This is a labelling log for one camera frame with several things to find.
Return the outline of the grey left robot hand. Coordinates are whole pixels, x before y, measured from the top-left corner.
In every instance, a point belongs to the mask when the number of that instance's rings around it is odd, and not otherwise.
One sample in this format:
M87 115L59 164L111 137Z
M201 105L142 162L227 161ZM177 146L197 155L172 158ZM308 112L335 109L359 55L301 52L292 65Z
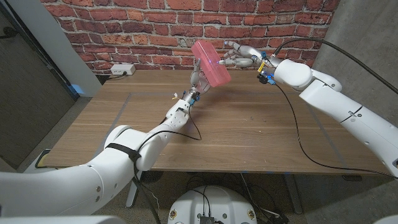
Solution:
M201 60L197 59L193 72L190 76L191 88L182 97L182 100L193 104L194 101L198 101L202 95L204 95L210 88L211 85L203 70L201 69Z

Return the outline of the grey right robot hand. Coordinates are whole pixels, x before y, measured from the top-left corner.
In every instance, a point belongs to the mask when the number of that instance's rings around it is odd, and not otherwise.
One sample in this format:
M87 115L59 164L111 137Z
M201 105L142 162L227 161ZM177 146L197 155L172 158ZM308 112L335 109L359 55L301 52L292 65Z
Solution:
M276 65L271 63L270 58L254 47L240 45L233 41L224 41L224 45L230 46L231 49L223 55L224 59L218 61L220 65L257 68L263 65L268 68L276 68Z

